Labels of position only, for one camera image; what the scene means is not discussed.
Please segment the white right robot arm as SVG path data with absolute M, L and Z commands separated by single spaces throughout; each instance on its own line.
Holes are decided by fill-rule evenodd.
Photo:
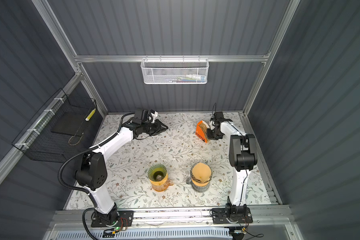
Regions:
M 240 130 L 223 112 L 214 112 L 210 119 L 207 137 L 220 140 L 226 136 L 229 140 L 229 163 L 234 169 L 231 193 L 226 204 L 226 216 L 243 216 L 247 208 L 247 187 L 249 176 L 258 162 L 256 138 Z

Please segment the orange glass carafe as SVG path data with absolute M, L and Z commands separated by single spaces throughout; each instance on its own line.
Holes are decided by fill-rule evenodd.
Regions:
M 163 192 L 165 191 L 169 186 L 173 186 L 174 182 L 172 180 L 163 180 L 160 182 L 153 182 L 151 181 L 151 186 L 154 191 L 157 192 Z

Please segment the grey glass dripper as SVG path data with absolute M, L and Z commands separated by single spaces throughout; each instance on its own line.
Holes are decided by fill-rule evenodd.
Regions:
M 211 168 L 204 163 L 196 163 L 190 170 L 191 181 L 199 187 L 206 186 L 212 179 Z

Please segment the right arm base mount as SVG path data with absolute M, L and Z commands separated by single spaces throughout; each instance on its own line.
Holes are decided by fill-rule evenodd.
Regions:
M 251 210 L 246 206 L 233 206 L 223 208 L 212 208 L 210 210 L 213 223 L 216 225 L 223 224 L 251 224 L 253 217 Z

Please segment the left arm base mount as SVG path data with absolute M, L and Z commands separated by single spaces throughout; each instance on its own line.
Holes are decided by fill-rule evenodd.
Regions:
M 91 216 L 91 227 L 130 227 L 134 219 L 134 213 L 134 211 L 111 211 L 108 214 L 102 214 L 95 210 Z

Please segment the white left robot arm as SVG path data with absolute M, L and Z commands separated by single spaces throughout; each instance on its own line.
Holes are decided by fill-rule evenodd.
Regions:
M 158 115 L 158 112 L 146 109 L 123 115 L 115 133 L 83 154 L 82 165 L 76 171 L 75 179 L 84 188 L 98 213 L 107 215 L 116 208 L 106 187 L 109 157 L 141 134 L 151 137 L 168 130 L 168 126 L 158 120 Z

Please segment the grey glass carafe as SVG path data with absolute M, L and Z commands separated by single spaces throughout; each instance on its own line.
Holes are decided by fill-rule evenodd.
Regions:
M 186 184 L 191 185 L 192 188 L 193 188 L 196 192 L 199 192 L 199 193 L 204 193 L 204 192 L 206 192 L 206 191 L 209 189 L 209 186 L 210 186 L 209 183 L 207 183 L 207 184 L 204 185 L 204 186 L 198 186 L 198 185 L 196 185 L 196 184 L 193 182 L 193 180 L 192 180 L 191 177 L 189 177 L 189 178 L 186 179 Z

